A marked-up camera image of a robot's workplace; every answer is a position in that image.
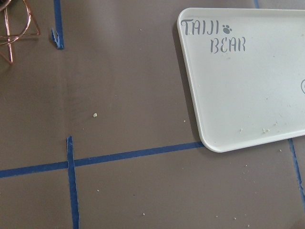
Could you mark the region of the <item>white bear tray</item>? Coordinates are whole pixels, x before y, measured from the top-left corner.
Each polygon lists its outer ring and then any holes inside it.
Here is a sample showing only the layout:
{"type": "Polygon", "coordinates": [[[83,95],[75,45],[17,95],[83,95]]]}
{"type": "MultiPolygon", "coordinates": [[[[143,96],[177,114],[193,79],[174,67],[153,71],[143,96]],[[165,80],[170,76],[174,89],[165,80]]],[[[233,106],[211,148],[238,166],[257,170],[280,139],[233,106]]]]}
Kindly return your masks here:
{"type": "Polygon", "coordinates": [[[200,140],[223,153],[305,133],[305,12],[187,8],[178,16],[200,140]]]}

